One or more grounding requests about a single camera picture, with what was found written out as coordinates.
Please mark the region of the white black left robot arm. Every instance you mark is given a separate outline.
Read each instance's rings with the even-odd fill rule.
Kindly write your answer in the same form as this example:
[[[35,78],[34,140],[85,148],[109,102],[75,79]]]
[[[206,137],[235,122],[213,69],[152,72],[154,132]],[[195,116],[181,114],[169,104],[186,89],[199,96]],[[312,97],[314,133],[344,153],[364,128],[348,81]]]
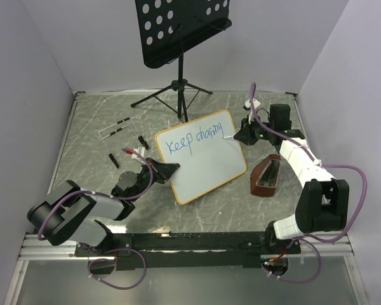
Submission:
[[[53,246],[67,240],[88,244],[98,255],[112,250],[113,234],[98,218],[126,219],[134,202],[155,183],[165,184],[178,171],[178,163],[162,163],[145,158],[140,172],[123,172],[110,194],[87,191],[67,180],[34,205],[27,220],[39,231],[39,240]]]

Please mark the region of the orange framed whiteboard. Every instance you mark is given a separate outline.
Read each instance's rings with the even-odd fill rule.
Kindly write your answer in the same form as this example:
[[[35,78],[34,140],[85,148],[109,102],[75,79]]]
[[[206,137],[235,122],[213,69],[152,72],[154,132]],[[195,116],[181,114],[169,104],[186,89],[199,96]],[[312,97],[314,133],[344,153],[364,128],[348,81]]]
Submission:
[[[246,173],[240,143],[223,139],[235,133],[224,109],[155,134],[163,162],[180,164],[171,178],[177,203],[188,204]]]

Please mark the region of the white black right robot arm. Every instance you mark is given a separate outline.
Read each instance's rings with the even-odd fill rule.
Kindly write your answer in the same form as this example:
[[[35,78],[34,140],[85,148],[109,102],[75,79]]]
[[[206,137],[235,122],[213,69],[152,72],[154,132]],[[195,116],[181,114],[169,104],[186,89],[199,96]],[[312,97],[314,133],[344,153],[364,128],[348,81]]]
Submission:
[[[259,103],[245,104],[248,111],[234,140],[252,146],[259,140],[268,141],[279,157],[290,165],[302,192],[293,215],[270,224],[271,232],[264,238],[266,249],[278,253],[287,240],[316,232],[342,231],[347,227],[349,185],[328,172],[309,149],[303,133],[291,127],[290,106],[272,104],[268,120],[258,117]]]

